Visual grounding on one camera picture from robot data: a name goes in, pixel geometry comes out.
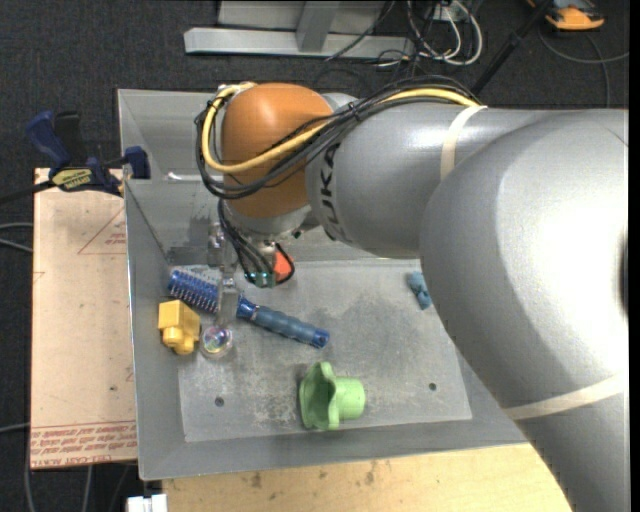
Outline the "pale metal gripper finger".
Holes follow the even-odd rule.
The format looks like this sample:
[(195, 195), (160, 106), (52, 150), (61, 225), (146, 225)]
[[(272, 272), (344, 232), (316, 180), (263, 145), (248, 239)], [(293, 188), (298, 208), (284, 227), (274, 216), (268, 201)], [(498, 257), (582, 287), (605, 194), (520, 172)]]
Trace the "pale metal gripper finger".
[(227, 327), (236, 318), (240, 290), (233, 277), (220, 277), (217, 283), (216, 325)]
[(210, 267), (219, 267), (223, 264), (225, 245), (225, 233), (221, 224), (211, 223), (207, 238), (207, 264)]

